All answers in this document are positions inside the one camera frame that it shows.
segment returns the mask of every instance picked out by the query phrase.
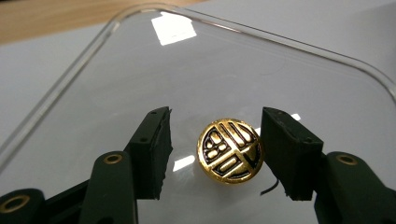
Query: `transparent container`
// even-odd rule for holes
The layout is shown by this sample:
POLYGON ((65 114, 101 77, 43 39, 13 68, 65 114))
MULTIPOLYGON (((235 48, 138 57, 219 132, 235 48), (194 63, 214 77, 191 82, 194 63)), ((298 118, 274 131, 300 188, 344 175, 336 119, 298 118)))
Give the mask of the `transparent container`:
POLYGON ((222 185, 196 160, 204 127, 221 118, 255 128, 262 107, 298 114, 325 153, 363 158, 396 189, 395 84, 367 63, 282 36, 167 5, 117 15, 0 151, 0 194, 46 197, 88 179, 95 159, 123 150, 145 115, 169 105, 174 151, 159 201, 138 201, 140 223, 317 223, 264 164, 222 185), (174 170, 175 162, 193 163, 174 170))

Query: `brass screw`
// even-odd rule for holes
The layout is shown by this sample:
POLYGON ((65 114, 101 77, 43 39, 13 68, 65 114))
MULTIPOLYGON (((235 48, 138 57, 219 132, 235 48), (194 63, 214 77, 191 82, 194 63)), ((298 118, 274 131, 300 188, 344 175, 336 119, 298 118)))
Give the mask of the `brass screw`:
POLYGON ((358 164, 358 161, 355 158, 348 156, 347 154, 338 155, 336 157, 336 159, 346 165, 357 165, 358 164))
POLYGON ((12 213, 24 207, 30 201, 28 195, 17 195, 0 204, 0 213, 12 213))
POLYGON ((103 160, 106 164, 115 164, 122 160, 122 156, 120 154, 111 154, 105 157, 103 160))

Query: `wooden surface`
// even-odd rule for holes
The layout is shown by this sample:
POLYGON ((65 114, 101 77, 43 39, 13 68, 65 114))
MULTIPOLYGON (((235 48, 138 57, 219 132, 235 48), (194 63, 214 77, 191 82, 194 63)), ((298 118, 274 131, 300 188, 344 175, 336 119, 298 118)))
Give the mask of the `wooden surface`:
MULTIPOLYGON (((205 0, 160 0, 184 7, 205 0)), ((109 21, 149 0, 25 0, 0 3, 0 45, 109 21)))

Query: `round metal button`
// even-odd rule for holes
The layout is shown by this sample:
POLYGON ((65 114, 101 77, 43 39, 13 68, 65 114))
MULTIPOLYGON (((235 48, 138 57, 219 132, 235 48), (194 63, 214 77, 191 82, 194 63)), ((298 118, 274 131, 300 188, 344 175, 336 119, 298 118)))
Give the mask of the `round metal button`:
POLYGON ((248 181, 257 174, 264 161, 259 136, 238 119, 219 119, 202 132, 197 146, 204 171, 226 184, 248 181))

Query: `black wire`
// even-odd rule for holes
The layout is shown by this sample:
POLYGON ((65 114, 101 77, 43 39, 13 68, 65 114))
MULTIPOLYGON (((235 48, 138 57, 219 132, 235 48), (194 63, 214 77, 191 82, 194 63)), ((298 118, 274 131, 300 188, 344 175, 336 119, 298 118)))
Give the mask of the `black wire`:
POLYGON ((262 195, 268 193, 269 191, 275 189, 275 188, 277 187, 278 184, 279 184, 279 179, 277 178, 275 184, 274 184, 271 188, 266 189, 266 190, 263 190, 263 191, 260 193, 260 196, 262 196, 262 195))

